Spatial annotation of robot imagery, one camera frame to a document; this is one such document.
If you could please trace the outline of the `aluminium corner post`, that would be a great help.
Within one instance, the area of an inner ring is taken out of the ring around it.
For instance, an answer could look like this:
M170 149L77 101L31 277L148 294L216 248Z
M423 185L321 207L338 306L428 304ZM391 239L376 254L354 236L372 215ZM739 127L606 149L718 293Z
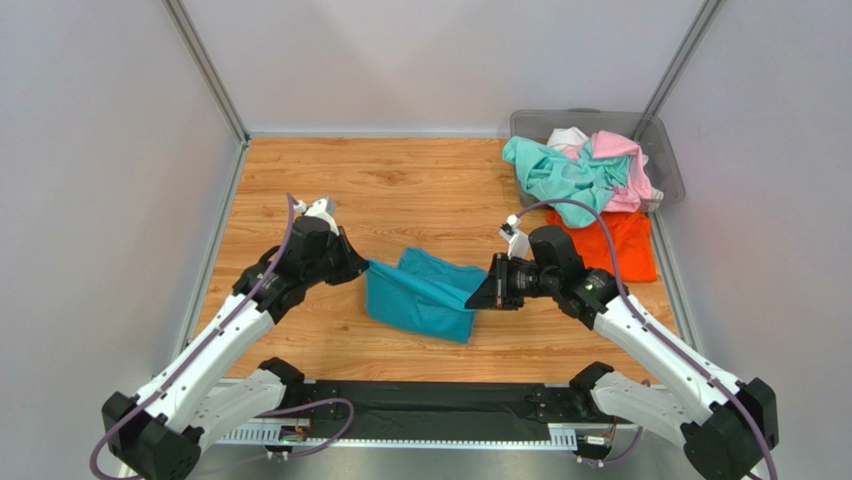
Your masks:
M251 135L227 91L185 3L181 0L163 0L162 3L223 115L228 128L240 145L247 145L251 140Z
M701 3L698 12L644 108L642 113L643 120L637 124L632 134L634 139L640 139L644 135L650 123L650 117L657 117L660 114L725 4L726 1L724 0L705 0Z

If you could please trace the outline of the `left aluminium corner post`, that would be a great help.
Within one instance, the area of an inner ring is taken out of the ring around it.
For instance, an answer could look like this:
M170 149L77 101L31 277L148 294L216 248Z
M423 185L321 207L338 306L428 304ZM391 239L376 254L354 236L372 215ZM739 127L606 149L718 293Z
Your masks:
M251 135L227 91L185 3L181 0L163 0L162 3L223 115L228 128L240 145L247 145L251 140Z

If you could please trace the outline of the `white t shirt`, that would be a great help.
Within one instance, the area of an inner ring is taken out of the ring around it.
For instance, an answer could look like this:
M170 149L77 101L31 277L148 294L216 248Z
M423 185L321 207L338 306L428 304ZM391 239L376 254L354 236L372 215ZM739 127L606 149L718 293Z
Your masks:
M554 129L547 140L549 148L560 152L576 150L589 141L589 136L577 127Z

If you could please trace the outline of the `teal t shirt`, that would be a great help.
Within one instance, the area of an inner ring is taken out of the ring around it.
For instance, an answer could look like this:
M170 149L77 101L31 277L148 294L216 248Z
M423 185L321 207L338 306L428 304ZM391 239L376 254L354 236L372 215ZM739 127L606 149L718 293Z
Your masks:
M410 333L467 344L476 312L466 301L486 278L477 266L460 266L408 247L395 265L371 259L366 271L370 318Z

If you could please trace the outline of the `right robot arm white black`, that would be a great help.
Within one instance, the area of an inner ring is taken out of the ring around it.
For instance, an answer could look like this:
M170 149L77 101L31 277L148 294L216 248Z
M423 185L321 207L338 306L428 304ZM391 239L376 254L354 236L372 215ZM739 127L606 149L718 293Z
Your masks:
M704 358L665 328L619 277L585 265L571 237L546 225L526 234L510 217L473 310L521 309L550 298L570 318L609 339L663 385L654 390L594 362L569 383L578 410L615 416L668 440L705 479L742 479L770 464L779 443L777 397L763 380L744 382Z

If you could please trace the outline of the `mint green t shirt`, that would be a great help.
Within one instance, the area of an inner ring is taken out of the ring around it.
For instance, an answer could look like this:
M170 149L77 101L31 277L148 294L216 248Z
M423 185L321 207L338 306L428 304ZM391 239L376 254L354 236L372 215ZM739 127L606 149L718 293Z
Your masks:
M554 208L564 224L584 228L602 212L610 194L596 181L583 161L568 158L558 150L531 139L515 136L504 146L503 159L514 166L522 192L538 201L559 199ZM567 204L570 199L578 205Z

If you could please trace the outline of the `pink t shirt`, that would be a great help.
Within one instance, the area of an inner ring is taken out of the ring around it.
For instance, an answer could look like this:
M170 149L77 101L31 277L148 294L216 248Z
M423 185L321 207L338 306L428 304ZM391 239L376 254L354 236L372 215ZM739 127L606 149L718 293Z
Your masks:
M600 130L583 144L565 147L561 152L572 160L585 162L597 183L610 194L603 211L653 209L664 199L664 193L653 186L645 172L648 156L638 143L623 135Z

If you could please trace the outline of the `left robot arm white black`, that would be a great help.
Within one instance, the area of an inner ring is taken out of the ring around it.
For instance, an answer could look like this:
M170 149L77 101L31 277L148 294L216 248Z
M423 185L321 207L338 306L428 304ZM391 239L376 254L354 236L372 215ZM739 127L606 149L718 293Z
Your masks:
M108 449L138 479L185 479L210 446L247 421L314 408L304 374L277 357L225 390L214 388L310 288L348 283L367 268L332 214L309 209L290 215L281 243L242 272L179 356L134 394L116 392L105 401L105 433L90 455L91 472L106 478L98 459Z

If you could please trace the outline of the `clear plastic bin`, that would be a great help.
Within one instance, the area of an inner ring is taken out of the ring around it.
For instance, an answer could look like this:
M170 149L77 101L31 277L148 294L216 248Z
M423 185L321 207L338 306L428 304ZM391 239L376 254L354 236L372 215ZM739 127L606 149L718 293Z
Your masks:
M517 110L509 117L509 133L540 143L553 130L577 127L586 134L600 130L614 132L638 143L648 157L644 171L651 184L662 192L660 199L645 200L641 210L646 213L682 201L685 187L663 122L642 112L600 111L591 108L568 110Z

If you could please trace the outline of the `right aluminium corner post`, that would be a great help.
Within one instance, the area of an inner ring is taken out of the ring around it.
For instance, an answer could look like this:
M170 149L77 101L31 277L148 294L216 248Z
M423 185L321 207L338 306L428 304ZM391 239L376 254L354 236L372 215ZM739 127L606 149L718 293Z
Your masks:
M660 114L725 4L726 1L724 0L705 0L701 3L698 12L644 108L642 113L643 120L637 124L632 134L634 139L640 139L644 135L650 123L650 117L657 117Z

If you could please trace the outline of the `folded orange t shirt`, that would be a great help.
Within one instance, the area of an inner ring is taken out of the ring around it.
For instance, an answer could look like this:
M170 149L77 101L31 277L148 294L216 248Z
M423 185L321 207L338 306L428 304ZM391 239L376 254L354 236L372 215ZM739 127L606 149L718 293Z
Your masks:
M612 237L622 280L636 283L656 281L651 220L639 211L602 212L601 217ZM550 209L546 213L546 221L558 225L571 236L587 267L615 273L605 232L596 220L584 228L571 228L564 224L556 210Z

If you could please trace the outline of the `aluminium front frame rail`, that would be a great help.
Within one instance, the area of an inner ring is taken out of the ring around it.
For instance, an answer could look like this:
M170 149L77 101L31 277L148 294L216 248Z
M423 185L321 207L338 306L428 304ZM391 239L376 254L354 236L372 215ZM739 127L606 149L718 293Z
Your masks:
M583 455L593 451L593 437L589 433L574 435L575 429L584 430L597 424L610 424L615 416L592 415L577 409L569 384L565 387L532 384L535 386L533 402L537 405L540 421L549 429L549 437L539 441L413 441L413 440L353 440L343 435L352 424L354 405L343 398L310 401L314 408L302 413L254 418L238 427L217 442L255 441L265 445L287 446L304 442L329 440L335 443L409 445L415 448L556 448L578 450Z

